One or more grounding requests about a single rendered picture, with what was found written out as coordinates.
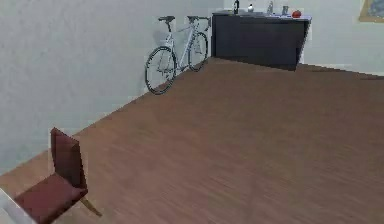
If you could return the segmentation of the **white bicycle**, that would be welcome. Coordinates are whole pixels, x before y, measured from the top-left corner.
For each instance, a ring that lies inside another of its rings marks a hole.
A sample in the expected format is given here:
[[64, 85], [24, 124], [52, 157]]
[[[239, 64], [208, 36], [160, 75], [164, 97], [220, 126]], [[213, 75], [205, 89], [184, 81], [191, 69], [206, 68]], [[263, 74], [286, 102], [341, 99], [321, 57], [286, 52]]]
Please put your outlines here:
[[174, 19], [174, 16], [158, 18], [167, 25], [168, 34], [163, 40], [163, 44], [149, 54], [145, 63], [145, 84], [148, 91], [154, 95], [166, 93], [171, 88], [178, 72], [185, 70], [198, 72], [208, 58], [207, 31], [211, 27], [211, 19], [203, 16], [187, 17], [188, 26], [180, 29], [180, 32], [189, 31], [181, 56], [178, 56], [174, 32], [170, 25]]

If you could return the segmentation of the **dark kitchen counter cabinet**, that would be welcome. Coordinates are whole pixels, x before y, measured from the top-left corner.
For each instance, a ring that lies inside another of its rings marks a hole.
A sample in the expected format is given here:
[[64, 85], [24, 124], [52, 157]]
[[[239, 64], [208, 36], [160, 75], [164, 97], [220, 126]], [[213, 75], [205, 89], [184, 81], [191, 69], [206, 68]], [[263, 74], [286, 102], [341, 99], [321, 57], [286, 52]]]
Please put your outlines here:
[[312, 18], [272, 16], [262, 12], [212, 15], [212, 56], [295, 71]]

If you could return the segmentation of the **framed wall picture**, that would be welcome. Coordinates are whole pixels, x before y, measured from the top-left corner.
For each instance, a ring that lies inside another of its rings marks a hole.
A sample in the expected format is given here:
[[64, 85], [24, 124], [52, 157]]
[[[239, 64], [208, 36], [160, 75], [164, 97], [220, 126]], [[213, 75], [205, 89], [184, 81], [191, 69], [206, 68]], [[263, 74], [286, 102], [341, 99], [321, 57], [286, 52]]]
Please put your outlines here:
[[384, 0], [364, 0], [358, 20], [384, 23]]

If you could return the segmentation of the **dark red chair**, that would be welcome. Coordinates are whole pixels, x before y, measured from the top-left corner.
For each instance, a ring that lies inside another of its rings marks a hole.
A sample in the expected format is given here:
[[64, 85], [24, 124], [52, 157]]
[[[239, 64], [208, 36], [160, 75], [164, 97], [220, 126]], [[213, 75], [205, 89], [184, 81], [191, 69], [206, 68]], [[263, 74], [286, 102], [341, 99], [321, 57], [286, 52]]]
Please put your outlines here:
[[80, 143], [58, 128], [50, 131], [54, 172], [14, 198], [37, 223], [51, 224], [78, 201], [101, 217], [86, 199], [88, 187], [82, 163]]

